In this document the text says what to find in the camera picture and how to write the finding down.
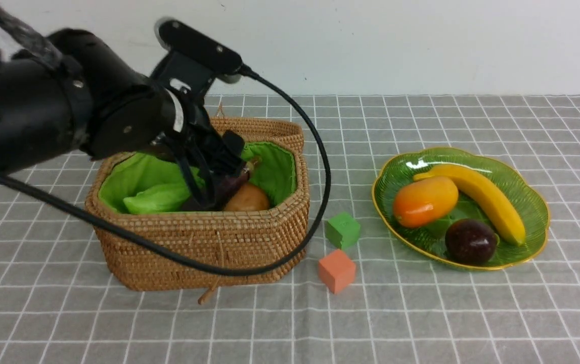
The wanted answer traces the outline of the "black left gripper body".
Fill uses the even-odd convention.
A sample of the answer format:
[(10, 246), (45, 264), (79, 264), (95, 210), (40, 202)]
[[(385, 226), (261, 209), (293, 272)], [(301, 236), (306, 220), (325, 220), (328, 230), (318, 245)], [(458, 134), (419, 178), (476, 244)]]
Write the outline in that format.
[(230, 174), (230, 150), (214, 129), (209, 116), (197, 102), (178, 90), (165, 89), (163, 115), (167, 119), (156, 138), (158, 154), (165, 160), (186, 158), (202, 172)]

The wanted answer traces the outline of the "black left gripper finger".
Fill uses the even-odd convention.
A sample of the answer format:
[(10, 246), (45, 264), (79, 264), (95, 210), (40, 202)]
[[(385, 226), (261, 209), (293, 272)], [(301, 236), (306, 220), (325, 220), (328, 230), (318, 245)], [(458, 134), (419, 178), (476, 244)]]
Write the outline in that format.
[(181, 211), (209, 211), (215, 209), (215, 184), (206, 159), (199, 147), (184, 149), (171, 147), (172, 156), (178, 164), (190, 196), (181, 205)]
[(211, 162), (212, 178), (216, 193), (226, 193), (243, 175), (246, 162), (242, 159), (244, 139), (239, 134), (227, 130), (220, 139), (220, 145)]

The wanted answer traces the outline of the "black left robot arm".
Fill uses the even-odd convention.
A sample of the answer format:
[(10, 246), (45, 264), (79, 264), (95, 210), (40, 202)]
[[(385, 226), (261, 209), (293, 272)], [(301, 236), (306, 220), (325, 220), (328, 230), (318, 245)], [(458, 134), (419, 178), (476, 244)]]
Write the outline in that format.
[(244, 168), (244, 140), (219, 133), (204, 108), (216, 79), (234, 83), (241, 56), (174, 18), (156, 37), (167, 51), (150, 75), (93, 33), (44, 36), (0, 6), (0, 175), (79, 150), (93, 160), (139, 152), (174, 162), (200, 209)]

